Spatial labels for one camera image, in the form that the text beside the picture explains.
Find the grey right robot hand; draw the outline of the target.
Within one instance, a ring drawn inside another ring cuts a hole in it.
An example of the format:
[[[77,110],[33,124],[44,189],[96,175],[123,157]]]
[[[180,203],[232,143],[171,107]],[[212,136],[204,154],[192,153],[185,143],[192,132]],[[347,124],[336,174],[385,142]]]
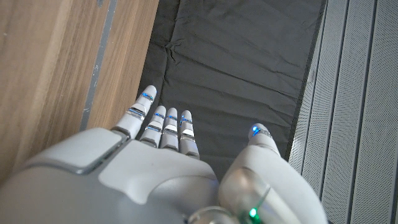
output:
[[[150,108],[148,86],[111,129],[77,133],[1,186],[2,223],[326,223],[320,199],[254,124],[221,180],[200,159],[192,114]]]

